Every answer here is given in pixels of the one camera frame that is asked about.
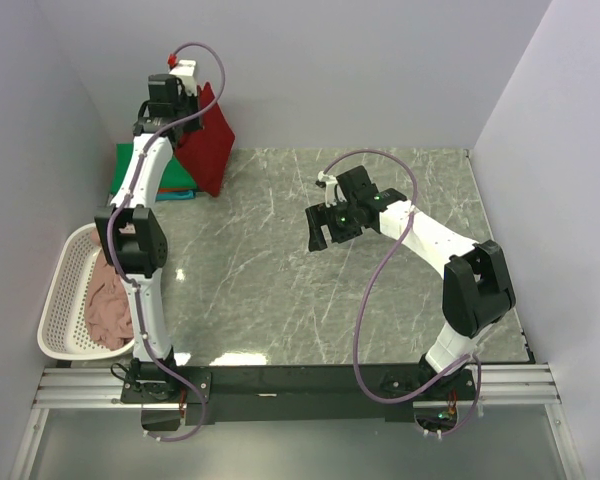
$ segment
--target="red connector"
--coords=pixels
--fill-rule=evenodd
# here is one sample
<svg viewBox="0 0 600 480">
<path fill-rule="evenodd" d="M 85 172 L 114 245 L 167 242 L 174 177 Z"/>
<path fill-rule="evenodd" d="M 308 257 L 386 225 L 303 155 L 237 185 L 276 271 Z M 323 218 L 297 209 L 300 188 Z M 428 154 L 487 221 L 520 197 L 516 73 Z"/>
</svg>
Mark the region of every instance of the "red connector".
<svg viewBox="0 0 600 480">
<path fill-rule="evenodd" d="M 176 57 L 175 53 L 172 53 L 169 55 L 169 59 L 167 60 L 167 65 L 169 65 L 169 68 L 173 68 L 178 64 L 178 58 Z"/>
</svg>

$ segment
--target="red cloth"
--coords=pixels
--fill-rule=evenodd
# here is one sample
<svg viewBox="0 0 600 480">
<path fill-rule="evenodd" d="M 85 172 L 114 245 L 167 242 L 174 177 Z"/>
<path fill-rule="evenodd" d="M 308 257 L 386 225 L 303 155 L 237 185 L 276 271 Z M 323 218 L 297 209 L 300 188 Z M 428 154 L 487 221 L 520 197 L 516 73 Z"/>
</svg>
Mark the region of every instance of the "red cloth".
<svg viewBox="0 0 600 480">
<path fill-rule="evenodd" d="M 211 85 L 198 87 L 199 108 L 215 98 Z M 182 136 L 175 157 L 191 175 L 198 188 L 217 197 L 227 167 L 231 147 L 236 139 L 218 104 L 202 117 L 203 129 Z"/>
</svg>

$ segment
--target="white wall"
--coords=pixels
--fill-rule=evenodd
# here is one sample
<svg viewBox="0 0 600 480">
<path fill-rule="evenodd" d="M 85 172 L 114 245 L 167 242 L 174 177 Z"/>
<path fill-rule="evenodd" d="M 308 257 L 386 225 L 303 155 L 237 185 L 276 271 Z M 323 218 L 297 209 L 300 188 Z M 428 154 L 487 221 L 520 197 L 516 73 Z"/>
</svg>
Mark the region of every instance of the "white wall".
<svg viewBox="0 0 600 480">
<path fill-rule="evenodd" d="M 116 141 L 190 40 L 243 147 L 472 147 L 550 0 L 38 0 Z M 199 51 L 202 79 L 217 79 Z"/>
<path fill-rule="evenodd" d="M 600 0 L 554 0 L 475 147 L 518 312 L 600 479 Z"/>
<path fill-rule="evenodd" d="M 0 479 L 46 359 L 35 331 L 68 234 L 111 178 L 110 139 L 30 0 L 0 0 Z"/>
</svg>

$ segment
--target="pink towel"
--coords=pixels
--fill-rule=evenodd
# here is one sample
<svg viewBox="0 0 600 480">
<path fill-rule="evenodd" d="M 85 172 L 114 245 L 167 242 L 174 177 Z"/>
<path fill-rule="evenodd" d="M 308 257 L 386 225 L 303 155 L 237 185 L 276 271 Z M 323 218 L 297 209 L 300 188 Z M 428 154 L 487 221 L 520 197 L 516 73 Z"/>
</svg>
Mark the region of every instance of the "pink towel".
<svg viewBox="0 0 600 480">
<path fill-rule="evenodd" d="M 91 233 L 91 241 L 100 245 L 96 230 Z M 127 294 L 102 252 L 96 259 L 87 289 L 84 318 L 91 340 L 109 350 L 122 348 L 133 338 Z"/>
</svg>

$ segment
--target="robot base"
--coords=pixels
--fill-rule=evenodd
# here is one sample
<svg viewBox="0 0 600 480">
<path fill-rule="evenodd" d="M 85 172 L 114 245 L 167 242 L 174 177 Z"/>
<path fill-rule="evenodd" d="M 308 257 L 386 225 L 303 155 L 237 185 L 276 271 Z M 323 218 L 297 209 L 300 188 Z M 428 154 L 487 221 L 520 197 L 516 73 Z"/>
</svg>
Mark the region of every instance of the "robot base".
<svg viewBox="0 0 600 480">
<path fill-rule="evenodd" d="M 150 372 L 151 364 L 146 366 Z M 415 363 L 361 365 L 360 369 L 374 393 L 387 398 L 413 391 L 431 378 L 426 367 Z M 382 405 L 367 398 L 356 382 L 351 365 L 176 367 L 176 371 L 201 388 L 207 398 L 207 425 L 362 418 L 414 421 L 412 402 Z M 127 378 L 125 387 L 127 385 L 129 387 L 122 391 L 122 403 L 155 404 L 157 398 L 178 403 L 182 392 L 180 385 L 157 379 Z M 131 385 L 141 385 L 144 393 Z M 474 399 L 475 386 L 469 369 L 454 372 L 415 401 L 446 402 L 449 392 L 454 389 L 458 401 Z M 201 414 L 197 397 L 187 391 L 183 403 L 186 403 L 184 423 L 197 424 Z M 181 425 L 180 412 L 143 409 L 142 424 L 146 430 L 173 431 Z"/>
</svg>

